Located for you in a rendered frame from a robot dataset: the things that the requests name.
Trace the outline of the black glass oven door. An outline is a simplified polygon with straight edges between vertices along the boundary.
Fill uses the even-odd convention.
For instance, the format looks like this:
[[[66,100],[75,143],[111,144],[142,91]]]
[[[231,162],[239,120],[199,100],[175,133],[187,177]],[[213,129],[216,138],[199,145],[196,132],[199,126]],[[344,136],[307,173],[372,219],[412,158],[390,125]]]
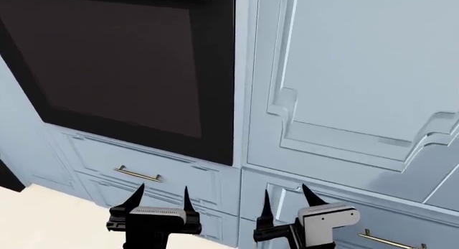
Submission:
[[[230,166],[236,0],[0,0],[45,123]]]

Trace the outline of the light blue cabinet side panel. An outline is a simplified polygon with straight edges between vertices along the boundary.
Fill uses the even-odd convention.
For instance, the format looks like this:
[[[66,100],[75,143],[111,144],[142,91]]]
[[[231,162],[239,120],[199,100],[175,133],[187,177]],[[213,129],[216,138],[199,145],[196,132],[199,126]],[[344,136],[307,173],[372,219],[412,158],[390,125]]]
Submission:
[[[0,154],[25,183],[92,201],[0,57]]]

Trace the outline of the light blue drawer front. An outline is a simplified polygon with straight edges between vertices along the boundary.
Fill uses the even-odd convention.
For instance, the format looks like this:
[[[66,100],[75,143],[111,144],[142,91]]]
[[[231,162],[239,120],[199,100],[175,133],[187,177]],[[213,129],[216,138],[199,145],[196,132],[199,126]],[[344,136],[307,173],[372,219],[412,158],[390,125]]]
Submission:
[[[365,230],[376,238],[416,248],[459,249],[459,212],[328,186],[312,179],[289,179],[246,169],[242,171],[238,248],[288,249],[285,238],[255,243],[255,221],[262,212],[264,198],[269,197],[275,224],[293,222],[298,210],[308,205],[303,184],[324,201],[346,203],[360,211],[361,219],[356,225],[334,231],[338,249],[399,249],[360,237]]]
[[[92,136],[62,134],[62,149],[72,168],[79,174],[145,184],[155,190],[179,194],[188,187],[191,198],[219,212],[236,214],[240,201],[240,169],[163,154],[158,151],[124,146]],[[132,177],[117,171],[126,170],[155,177],[162,183]]]
[[[125,202],[140,184],[106,179],[87,174],[78,175],[92,201],[102,207],[113,207]],[[199,212],[202,224],[201,237],[231,247],[237,246],[237,217],[205,207],[191,198],[193,208]],[[180,207],[184,206],[184,189],[179,194],[155,190],[148,186],[141,199],[142,206]]]

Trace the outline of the black appliance corner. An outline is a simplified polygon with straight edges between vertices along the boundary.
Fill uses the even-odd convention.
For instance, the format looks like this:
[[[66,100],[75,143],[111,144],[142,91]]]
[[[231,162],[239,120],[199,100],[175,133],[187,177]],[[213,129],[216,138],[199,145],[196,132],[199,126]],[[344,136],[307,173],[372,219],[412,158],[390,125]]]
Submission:
[[[12,190],[14,192],[22,192],[25,189],[19,179],[12,173],[6,164],[0,159],[0,187]]]

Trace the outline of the light blue tall cabinet door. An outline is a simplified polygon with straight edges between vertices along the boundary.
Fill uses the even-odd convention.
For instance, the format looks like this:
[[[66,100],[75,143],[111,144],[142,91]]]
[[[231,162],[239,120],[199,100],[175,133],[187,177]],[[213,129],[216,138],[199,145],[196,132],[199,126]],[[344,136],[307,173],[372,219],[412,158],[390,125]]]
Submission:
[[[249,164],[459,211],[459,0],[257,0]]]

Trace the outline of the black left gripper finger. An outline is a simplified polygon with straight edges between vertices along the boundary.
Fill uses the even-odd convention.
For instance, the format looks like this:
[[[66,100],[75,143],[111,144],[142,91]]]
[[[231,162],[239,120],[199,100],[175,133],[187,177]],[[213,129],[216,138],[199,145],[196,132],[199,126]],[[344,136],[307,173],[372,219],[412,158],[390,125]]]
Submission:
[[[186,224],[199,224],[199,213],[193,208],[189,198],[188,187],[184,189],[184,211],[186,213]]]
[[[131,210],[140,205],[144,188],[145,184],[142,184],[124,203],[111,207],[109,220],[124,220]]]

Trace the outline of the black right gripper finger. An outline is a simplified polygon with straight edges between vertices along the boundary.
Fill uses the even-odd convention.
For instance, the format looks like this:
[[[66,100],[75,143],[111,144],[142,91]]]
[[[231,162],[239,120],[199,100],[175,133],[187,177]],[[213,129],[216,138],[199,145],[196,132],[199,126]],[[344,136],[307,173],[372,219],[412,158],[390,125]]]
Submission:
[[[256,230],[264,230],[274,227],[273,213],[270,205],[270,197],[268,191],[265,190],[264,204],[261,215],[256,220]]]
[[[315,207],[319,205],[325,205],[325,201],[323,201],[320,197],[318,197],[308,186],[302,184],[303,194],[308,201],[308,205],[310,207]]]

